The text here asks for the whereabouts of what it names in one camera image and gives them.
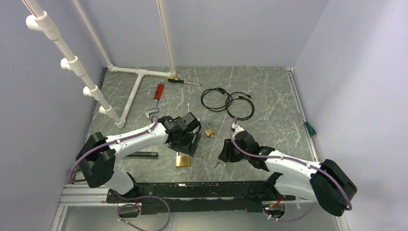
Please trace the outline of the small brass padlock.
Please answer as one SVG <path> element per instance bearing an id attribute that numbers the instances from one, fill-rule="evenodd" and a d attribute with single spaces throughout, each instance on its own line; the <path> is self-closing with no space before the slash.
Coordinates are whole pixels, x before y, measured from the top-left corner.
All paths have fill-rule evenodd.
<path id="1" fill-rule="evenodd" d="M 211 123 L 206 124 L 207 129 L 204 131 L 207 137 L 214 138 L 214 129 Z"/>

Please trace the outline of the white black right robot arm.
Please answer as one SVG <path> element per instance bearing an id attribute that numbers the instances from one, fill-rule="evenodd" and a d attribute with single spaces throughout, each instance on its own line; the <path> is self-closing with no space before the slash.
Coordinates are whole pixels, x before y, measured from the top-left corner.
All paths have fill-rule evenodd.
<path id="1" fill-rule="evenodd" d="M 269 184 L 265 186 L 266 196 L 271 200 L 282 195 L 296 196 L 318 203 L 337 217 L 352 209 L 351 200 L 357 187 L 330 159 L 314 162 L 283 154 L 273 147 L 259 145 L 244 130 L 225 139 L 218 156 L 218 162 L 241 160 L 247 160 L 254 168 L 271 172 Z"/>

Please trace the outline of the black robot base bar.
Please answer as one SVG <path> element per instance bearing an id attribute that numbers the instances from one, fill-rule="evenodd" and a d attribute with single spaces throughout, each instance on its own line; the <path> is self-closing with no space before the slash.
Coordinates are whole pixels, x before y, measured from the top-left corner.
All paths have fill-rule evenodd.
<path id="1" fill-rule="evenodd" d="M 225 182 L 139 183 L 138 191 L 119 197 L 108 191 L 109 204 L 134 203 L 140 199 L 141 213 L 234 211 L 262 212 L 269 203 L 293 201 L 282 196 L 270 180 Z"/>

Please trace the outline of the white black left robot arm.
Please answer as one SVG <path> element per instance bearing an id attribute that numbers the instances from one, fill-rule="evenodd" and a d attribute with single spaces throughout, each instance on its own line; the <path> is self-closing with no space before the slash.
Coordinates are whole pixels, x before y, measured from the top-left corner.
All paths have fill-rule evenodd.
<path id="1" fill-rule="evenodd" d="M 130 173 L 115 165 L 125 157 L 140 150 L 166 144 L 169 149 L 194 156 L 201 139 L 201 122 L 193 113 L 172 118 L 151 118 L 151 124 L 127 133 L 104 136 L 92 134 L 78 155 L 74 168 L 79 168 L 83 181 L 90 188 L 105 186 L 115 191 L 126 202 L 134 201 L 139 186 Z"/>

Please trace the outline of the large brass padlock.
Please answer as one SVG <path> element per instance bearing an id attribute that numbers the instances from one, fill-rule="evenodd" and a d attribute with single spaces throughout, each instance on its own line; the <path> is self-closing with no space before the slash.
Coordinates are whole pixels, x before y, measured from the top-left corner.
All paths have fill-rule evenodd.
<path id="1" fill-rule="evenodd" d="M 191 157 L 187 154 L 176 153 L 175 167 L 190 167 Z"/>

